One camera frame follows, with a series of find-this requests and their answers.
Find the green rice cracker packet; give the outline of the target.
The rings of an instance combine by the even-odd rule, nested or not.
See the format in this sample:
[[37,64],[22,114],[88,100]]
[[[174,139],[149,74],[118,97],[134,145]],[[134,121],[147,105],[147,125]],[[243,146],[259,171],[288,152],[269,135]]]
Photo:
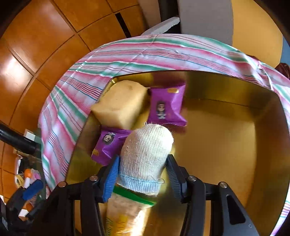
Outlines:
[[115,186],[107,202],[105,235],[143,235],[153,202]]

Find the white knit sock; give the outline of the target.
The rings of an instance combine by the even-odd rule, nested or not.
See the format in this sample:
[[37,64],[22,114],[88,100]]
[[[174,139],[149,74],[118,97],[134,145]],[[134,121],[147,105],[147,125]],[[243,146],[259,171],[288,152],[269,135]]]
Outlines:
[[133,192],[157,196],[172,146],[173,136],[164,126],[147,124],[133,130],[120,152],[117,184]]

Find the purple snack packet with cartoon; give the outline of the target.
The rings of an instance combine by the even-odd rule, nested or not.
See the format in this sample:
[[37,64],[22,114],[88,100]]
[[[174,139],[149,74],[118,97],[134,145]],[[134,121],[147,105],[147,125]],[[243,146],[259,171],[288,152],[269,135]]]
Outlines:
[[150,109],[147,123],[185,127],[187,120],[180,114],[185,84],[168,88],[150,88]]

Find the gold tin box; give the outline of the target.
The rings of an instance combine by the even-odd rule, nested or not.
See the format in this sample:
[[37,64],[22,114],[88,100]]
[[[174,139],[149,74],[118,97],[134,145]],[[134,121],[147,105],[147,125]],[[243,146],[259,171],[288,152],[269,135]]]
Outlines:
[[206,183],[226,182],[260,235],[270,235],[289,187],[289,129],[278,95],[238,78],[200,71],[117,76],[150,87],[186,85],[181,115],[171,126],[173,155]]

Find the striped bed sheet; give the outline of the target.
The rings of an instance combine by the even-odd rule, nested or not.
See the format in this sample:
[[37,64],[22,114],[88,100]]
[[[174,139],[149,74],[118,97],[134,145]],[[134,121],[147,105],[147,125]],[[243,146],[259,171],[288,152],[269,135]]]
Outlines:
[[[186,34],[155,34],[110,42],[72,65],[48,95],[39,116],[42,166],[48,187],[81,182],[99,170],[90,158],[98,121],[91,114],[115,77],[156,71],[221,74],[275,92],[289,129],[289,79],[269,65],[220,41]],[[289,215],[289,187],[275,235]]]

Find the grey yellow blue chair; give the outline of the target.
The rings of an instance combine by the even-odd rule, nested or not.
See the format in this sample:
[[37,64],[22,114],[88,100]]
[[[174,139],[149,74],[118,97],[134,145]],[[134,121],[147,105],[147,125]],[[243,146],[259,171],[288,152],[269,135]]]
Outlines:
[[276,67],[289,44],[260,1],[139,1],[150,28],[175,17],[166,33],[209,37]]

